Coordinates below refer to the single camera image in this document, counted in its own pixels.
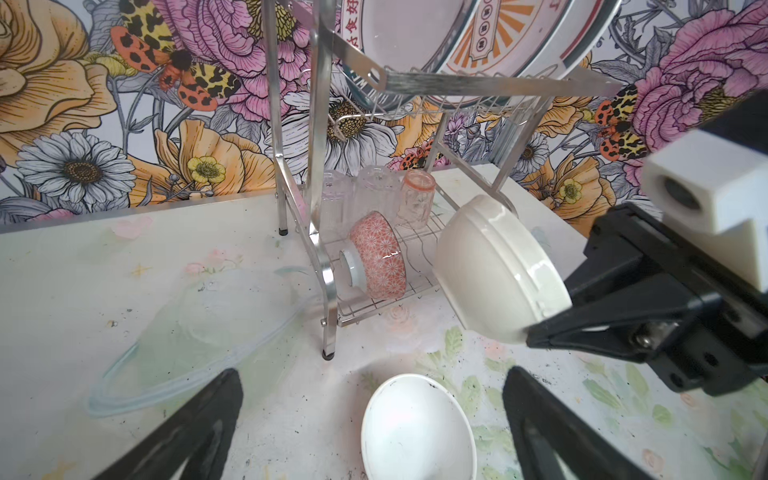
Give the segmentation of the pink patterned bowl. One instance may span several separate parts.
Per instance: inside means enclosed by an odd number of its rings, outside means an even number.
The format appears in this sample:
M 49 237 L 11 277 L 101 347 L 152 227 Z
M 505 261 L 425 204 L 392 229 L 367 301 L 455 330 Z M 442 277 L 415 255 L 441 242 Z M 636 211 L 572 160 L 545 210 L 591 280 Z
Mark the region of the pink patterned bowl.
M 407 287 L 405 260 L 387 219 L 372 211 L 350 229 L 340 250 L 349 286 L 374 300 L 397 300 Z

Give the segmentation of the orange bowl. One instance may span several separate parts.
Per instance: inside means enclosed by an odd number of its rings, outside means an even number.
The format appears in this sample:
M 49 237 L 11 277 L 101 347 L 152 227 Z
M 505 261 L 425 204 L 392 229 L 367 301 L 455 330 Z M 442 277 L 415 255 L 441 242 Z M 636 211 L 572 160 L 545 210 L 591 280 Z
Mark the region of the orange bowl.
M 369 479 L 477 476 L 466 414 L 448 390 L 423 375 L 397 375 L 377 388 L 364 412 L 360 443 Z

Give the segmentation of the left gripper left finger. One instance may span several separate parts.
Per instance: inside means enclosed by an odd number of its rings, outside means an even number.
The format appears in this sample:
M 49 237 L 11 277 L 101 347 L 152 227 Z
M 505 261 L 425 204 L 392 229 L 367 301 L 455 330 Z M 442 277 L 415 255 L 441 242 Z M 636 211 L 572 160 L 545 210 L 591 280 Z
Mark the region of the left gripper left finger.
M 99 479 L 222 477 L 243 403 L 239 372 L 229 368 L 128 453 L 97 475 Z

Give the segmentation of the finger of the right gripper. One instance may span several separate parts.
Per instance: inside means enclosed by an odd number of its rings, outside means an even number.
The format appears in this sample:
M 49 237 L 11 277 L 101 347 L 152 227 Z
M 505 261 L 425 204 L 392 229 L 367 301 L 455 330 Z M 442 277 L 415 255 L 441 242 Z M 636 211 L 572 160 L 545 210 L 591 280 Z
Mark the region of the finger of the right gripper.
M 645 363 L 721 302 L 716 293 L 622 290 L 534 325 L 526 346 Z
M 565 280 L 573 303 L 592 303 L 611 294 L 629 294 L 660 272 L 657 262 L 621 236 L 590 239 L 585 261 Z

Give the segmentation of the cream white bowl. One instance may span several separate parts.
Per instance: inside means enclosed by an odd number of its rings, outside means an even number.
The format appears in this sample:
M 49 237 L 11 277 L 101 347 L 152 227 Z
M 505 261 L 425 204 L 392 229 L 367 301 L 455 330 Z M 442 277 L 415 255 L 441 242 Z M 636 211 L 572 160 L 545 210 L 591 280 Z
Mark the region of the cream white bowl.
M 439 235 L 433 272 L 461 325 L 505 344 L 572 307 L 565 283 L 517 215 L 477 195 Z

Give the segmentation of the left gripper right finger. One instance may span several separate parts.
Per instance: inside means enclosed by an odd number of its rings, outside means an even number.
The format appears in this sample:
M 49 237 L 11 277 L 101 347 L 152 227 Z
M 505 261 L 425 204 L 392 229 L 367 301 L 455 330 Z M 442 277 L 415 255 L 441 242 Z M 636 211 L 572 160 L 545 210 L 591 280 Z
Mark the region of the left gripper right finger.
M 648 479 L 524 368 L 509 370 L 504 410 L 525 479 Z

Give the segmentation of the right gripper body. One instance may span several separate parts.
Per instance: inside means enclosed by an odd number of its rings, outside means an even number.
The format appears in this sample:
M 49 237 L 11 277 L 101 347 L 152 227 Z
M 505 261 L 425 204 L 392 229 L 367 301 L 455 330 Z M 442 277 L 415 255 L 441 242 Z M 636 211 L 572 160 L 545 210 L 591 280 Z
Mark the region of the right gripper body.
M 590 239 L 606 236 L 624 237 L 660 267 L 636 291 L 689 290 L 700 297 L 722 297 L 716 311 L 644 363 L 669 389 L 719 396 L 766 376 L 766 293 L 634 205 L 615 207 L 595 222 Z

